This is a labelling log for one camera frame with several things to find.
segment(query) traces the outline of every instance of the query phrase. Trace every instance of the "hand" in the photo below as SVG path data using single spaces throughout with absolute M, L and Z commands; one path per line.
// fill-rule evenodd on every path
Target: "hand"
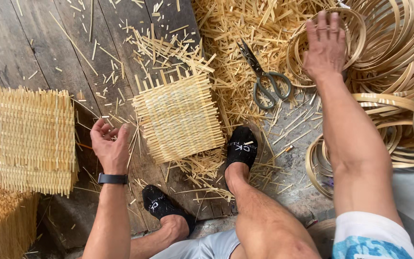
M 129 151 L 127 139 L 130 133 L 130 125 L 124 124 L 120 129 L 109 132 L 111 126 L 105 124 L 103 119 L 95 122 L 91 130 L 92 148 L 102 164 L 103 171 L 107 175 L 127 174 L 127 160 Z M 111 138 L 118 134 L 118 139 Z
M 330 15 L 330 31 L 327 30 L 325 11 L 317 16 L 317 30 L 312 20 L 306 21 L 309 51 L 303 53 L 303 71 L 316 83 L 323 78 L 341 75 L 345 58 L 345 31 L 338 28 L 338 13 Z

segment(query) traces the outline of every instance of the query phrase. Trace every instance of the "black watch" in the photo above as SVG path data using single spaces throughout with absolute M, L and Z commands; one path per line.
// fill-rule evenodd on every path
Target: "black watch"
M 104 183 L 117 183 L 117 184 L 128 184 L 129 178 L 127 174 L 125 175 L 106 175 L 104 173 L 100 173 L 98 175 L 98 184 Z

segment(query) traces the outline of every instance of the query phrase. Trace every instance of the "scissor handle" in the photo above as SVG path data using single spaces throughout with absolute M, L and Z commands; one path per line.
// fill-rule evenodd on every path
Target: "scissor handle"
M 292 92 L 293 85 L 292 85 L 292 83 L 290 82 L 290 80 L 285 75 L 283 75 L 281 73 L 277 73 L 277 72 L 270 71 L 268 73 L 265 73 L 263 76 L 266 76 L 269 79 L 269 81 L 271 82 L 271 84 L 272 84 L 272 86 L 274 88 L 274 91 L 276 92 L 276 95 L 280 99 L 286 99 L 286 98 L 288 98 L 290 96 L 290 93 Z M 282 95 L 281 94 L 281 91 L 279 90 L 279 87 L 277 87 L 276 81 L 274 80 L 274 78 L 272 76 L 276 76 L 276 77 L 282 78 L 284 80 L 284 82 L 287 84 L 288 90 L 285 93 L 285 95 Z M 258 102 L 257 97 L 256 97 L 256 95 L 257 95 L 257 86 L 258 86 L 258 88 L 260 88 L 261 92 L 263 92 L 266 95 L 266 97 L 268 97 L 270 99 L 271 105 L 264 106 L 264 105 L 262 105 L 261 103 Z M 258 107 L 260 107 L 261 109 L 271 109 L 271 108 L 273 108 L 276 105 L 276 100 L 274 99 L 274 97 L 272 97 L 271 93 L 268 92 L 261 85 L 261 77 L 257 77 L 257 82 L 254 85 L 254 88 L 253 88 L 253 100 L 258 105 Z
M 271 105 L 264 106 L 258 101 L 257 86 L 260 88 L 261 92 L 264 93 L 266 95 L 266 97 L 269 98 L 269 100 L 271 101 Z M 255 84 L 253 84 L 253 100 L 255 101 L 255 103 L 257 104 L 258 107 L 260 107 L 261 109 L 264 109 L 264 110 L 271 109 L 274 106 L 276 106 L 276 100 L 274 99 L 274 97 L 272 97 L 271 93 L 268 92 L 268 90 L 264 89 L 263 86 L 261 86 L 259 77 L 257 77 L 257 82 Z

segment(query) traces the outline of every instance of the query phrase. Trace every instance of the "ankle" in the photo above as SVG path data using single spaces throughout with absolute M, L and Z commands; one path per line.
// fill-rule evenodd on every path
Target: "ankle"
M 241 185 L 248 185 L 248 165 L 242 162 L 234 162 L 226 168 L 224 179 L 232 194 L 236 195 L 236 191 Z
M 161 218 L 161 229 L 159 231 L 164 231 L 168 246 L 185 240 L 189 233 L 190 229 L 186 219 L 180 215 L 167 215 Z

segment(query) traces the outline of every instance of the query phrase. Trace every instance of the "blue print on shorts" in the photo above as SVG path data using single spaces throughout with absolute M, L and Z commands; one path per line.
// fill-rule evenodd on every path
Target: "blue print on shorts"
M 363 236 L 351 235 L 344 241 L 333 245 L 333 259 L 355 259 L 355 254 L 384 256 L 392 259 L 412 259 L 403 247 Z

